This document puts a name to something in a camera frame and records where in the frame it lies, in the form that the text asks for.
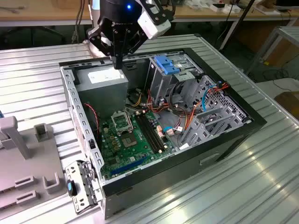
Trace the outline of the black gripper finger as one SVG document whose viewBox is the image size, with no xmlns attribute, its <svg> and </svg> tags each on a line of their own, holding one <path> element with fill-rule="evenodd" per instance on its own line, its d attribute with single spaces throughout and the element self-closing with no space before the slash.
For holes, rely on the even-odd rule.
<svg viewBox="0 0 299 224">
<path fill-rule="evenodd" d="M 148 39 L 146 34 L 139 30 L 130 39 L 128 39 L 129 32 L 126 32 L 126 38 L 123 42 L 121 55 L 118 57 L 118 69 L 122 68 L 123 58 L 128 54 L 133 54 L 136 50 Z"/>
<path fill-rule="evenodd" d="M 119 69 L 119 54 L 114 51 L 114 44 L 109 40 L 99 27 L 87 32 L 90 52 L 96 57 L 107 56 L 113 61 L 115 69 Z"/>
</svg>

